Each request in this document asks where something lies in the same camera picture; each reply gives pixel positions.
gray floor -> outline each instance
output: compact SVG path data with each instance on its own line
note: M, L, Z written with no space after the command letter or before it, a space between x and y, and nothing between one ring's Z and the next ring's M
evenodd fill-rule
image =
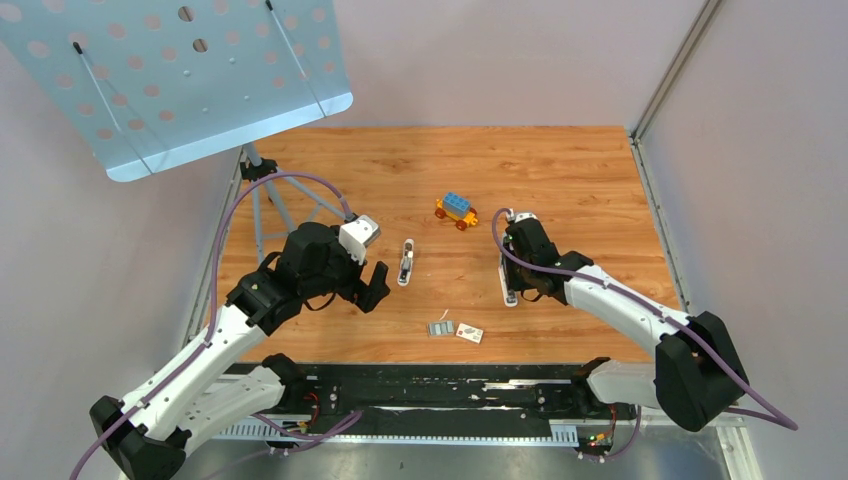
M621 426L616 436L623 443L631 431ZM267 447L259 442L211 441L189 458L175 478L203 478L263 448ZM257 458L215 478L729 480L714 429L691 434L660 426L645 429L625 457L603 465L579 461L560 448L325 444L288 458Z

wood grain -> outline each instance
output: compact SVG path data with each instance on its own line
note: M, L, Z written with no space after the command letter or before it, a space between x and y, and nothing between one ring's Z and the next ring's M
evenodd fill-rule
M490 232L493 213L504 206L535 212L561 252L580 251L636 290L676 305L622 128L297 129L257 146L282 169L329 179L355 212L380 224L370 267L377 260L389 265L392 293L367 315L342 301L321 312L304 309L245 361L278 352L313 362L646 360L626 337L553 300L504 306ZM312 201L285 182L277 186L295 220L305 220ZM436 199L448 191L471 200L478 226L460 232L433 215ZM252 215L249 201L237 210L219 275L221 296L256 266ZM327 211L317 220L338 221ZM267 199L262 221L266 232L282 230ZM416 242L416 259L410 285L401 288L395 278L406 238ZM282 242L267 241L266 251ZM483 342L428 337L427 323L445 309L447 319L485 330Z

white wall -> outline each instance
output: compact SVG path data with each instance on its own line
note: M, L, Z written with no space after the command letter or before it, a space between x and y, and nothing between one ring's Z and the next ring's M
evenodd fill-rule
M766 479L848 471L846 19L846 2L725 2L646 142L695 310L800 425L749 422Z
M91 404L176 351L235 165L112 182L0 44L0 477L67 478Z
M318 125L626 125L703 0L336 1L353 106Z

robotic arm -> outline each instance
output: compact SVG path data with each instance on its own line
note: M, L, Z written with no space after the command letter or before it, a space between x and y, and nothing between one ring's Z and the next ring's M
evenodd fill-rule
M578 400L586 410L593 410L598 403L616 402L661 408L679 426L695 432L742 397L742 389L693 340L664 320L670 317L697 333L747 383L719 317L709 312L693 317L669 308L613 279L580 253L560 255L532 213L510 211L507 222L503 246L525 264L501 255L499 270L507 306L518 304L516 292L523 295L525 290L535 289L540 297L552 297L600 318L655 360L653 364L623 364L597 358L586 364L572 379L585 387ZM568 270L574 275L543 273L526 264Z
M297 316L303 305L312 310L312 298L332 294L330 301L339 296L364 313L372 311L390 292L383 262L377 262L369 284L360 279L366 249L379 235L379 226L367 216L342 226L302 224L288 236L282 252L268 255L227 295L217 311L211 341L205 341L204 329L138 388L120 400L98 400L89 411L98 435L133 406L140 408L103 444L121 470L132 480L171 478L186 457L229 425L302 398L305 377L282 354L266 358L241 381L201 395L244 353ZM198 350L201 345L206 348ZM149 403L141 404L197 351L193 363Z

yellow toy car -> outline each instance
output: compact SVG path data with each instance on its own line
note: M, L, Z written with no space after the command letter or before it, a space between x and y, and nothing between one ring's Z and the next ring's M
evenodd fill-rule
M459 195L448 192L445 198L436 200L436 216L449 217L456 221L457 230L465 230L477 225L477 210L471 207L471 202Z

